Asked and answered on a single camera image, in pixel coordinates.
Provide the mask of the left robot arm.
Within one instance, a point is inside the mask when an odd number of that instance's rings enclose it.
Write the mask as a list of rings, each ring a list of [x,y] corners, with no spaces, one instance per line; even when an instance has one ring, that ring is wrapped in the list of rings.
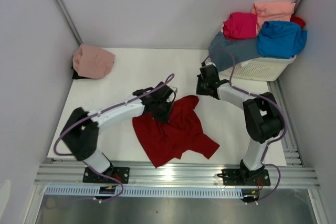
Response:
[[[97,148],[98,136],[125,120],[149,114],[153,119],[168,123],[177,88],[160,82],[155,88],[134,91],[124,102],[102,110],[86,111],[82,107],[71,113],[58,141],[63,141],[70,155],[85,163],[95,177],[106,183],[113,177],[114,167]]]

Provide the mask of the dark red t-shirt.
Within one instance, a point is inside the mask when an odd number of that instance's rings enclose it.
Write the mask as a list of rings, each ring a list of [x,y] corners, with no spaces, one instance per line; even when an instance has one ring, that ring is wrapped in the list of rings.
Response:
[[[199,103],[195,95],[174,102],[169,123],[155,120],[150,114],[132,119],[133,129],[147,157],[158,168],[186,151],[202,154],[210,159],[219,144],[204,134],[194,109]]]

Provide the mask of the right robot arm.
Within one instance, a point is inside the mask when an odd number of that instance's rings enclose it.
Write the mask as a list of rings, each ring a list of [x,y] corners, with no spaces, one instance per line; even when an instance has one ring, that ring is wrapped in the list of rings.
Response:
[[[202,63],[197,76],[196,93],[211,96],[235,105],[244,113],[245,126],[250,137],[248,149],[238,169],[223,169],[219,177],[224,185],[270,185],[264,159],[270,145],[286,133],[283,113],[272,93],[254,94],[219,78],[216,66]]]

